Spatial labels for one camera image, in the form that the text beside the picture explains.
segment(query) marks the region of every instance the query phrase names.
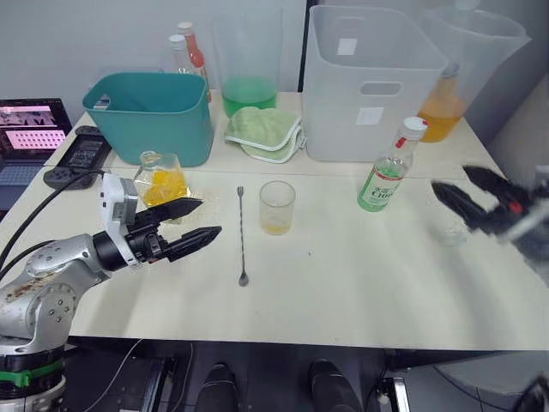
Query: orange juice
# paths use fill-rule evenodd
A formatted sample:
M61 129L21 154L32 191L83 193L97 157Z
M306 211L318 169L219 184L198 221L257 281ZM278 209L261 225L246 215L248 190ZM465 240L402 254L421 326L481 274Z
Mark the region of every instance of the orange juice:
M418 116L424 118L429 124L429 128L421 142L440 142L444 140L462 118L462 116L456 118L435 117L425 112L419 112Z
M440 142L462 118L465 105L455 96L458 75L441 77L418 116L429 124L421 142Z
M147 206L156 206L187 195L187 184L183 173L157 170L153 173L151 187L143 196Z

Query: folded cloth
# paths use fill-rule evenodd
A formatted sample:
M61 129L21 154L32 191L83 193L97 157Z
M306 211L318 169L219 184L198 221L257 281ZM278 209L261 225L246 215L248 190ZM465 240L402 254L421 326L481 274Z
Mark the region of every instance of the folded cloth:
M232 115L225 140L240 143L251 157L271 163L284 163L305 146L301 118L278 109L252 106Z

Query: bottle cap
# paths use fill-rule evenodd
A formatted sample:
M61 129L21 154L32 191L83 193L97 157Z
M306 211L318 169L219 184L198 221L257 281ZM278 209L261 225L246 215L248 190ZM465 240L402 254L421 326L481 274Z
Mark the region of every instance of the bottle cap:
M404 137L407 140L421 140L427 131L427 126L427 122L417 116L405 118L401 127L401 137Z
M178 31L184 34L187 30L192 29L192 23L190 21L181 21L178 24Z
M174 34L169 37L170 46L173 50L186 50L187 42L185 41L185 36L181 34Z

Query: clear plastic container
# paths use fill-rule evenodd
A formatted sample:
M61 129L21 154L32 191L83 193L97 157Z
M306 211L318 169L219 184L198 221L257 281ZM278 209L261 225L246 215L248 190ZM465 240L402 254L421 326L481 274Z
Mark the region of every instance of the clear plastic container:
M447 60L404 14L314 6L305 62L307 151L319 161L374 161L415 116Z
M134 184L148 207L188 196L185 176L175 154L148 150L141 153L141 163Z
M419 21L449 65L418 116L429 123L424 142L452 131L498 66L530 41L523 26L502 15L453 6L426 11Z
M276 107L281 9L216 13L212 28L226 115L231 117L246 106Z

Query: table surface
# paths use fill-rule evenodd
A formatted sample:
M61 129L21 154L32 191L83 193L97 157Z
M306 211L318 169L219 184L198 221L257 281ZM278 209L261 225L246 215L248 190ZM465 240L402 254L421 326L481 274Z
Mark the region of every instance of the table surface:
M386 210L372 214L356 203L371 165L320 163L305 152L285 165L254 161L222 141L226 119L216 105L217 96L212 154L203 166L185 170L204 204L182 224L162 225L161 232L174 240L201 226L221 225L223 231L207 248L180 261L120 270L90 289L72 335L379 348L549 348L549 288L514 247L483 233L466 235L461 220L430 188L429 178L449 179L483 206L494 204L458 168L466 158L495 167L464 121L447 141L418 146L418 165ZM297 111L299 96L282 94L279 107ZM91 124L86 117L81 122ZM55 153L48 164L59 157ZM127 178L136 172L136 166L113 154L106 165ZM0 247L51 193L42 182L48 169L4 218ZM284 179L297 192L292 230L280 237L263 233L258 224L259 189L274 179ZM238 185L245 188L246 288L238 286ZM101 231L99 192L97 182L54 200L12 256L41 240Z

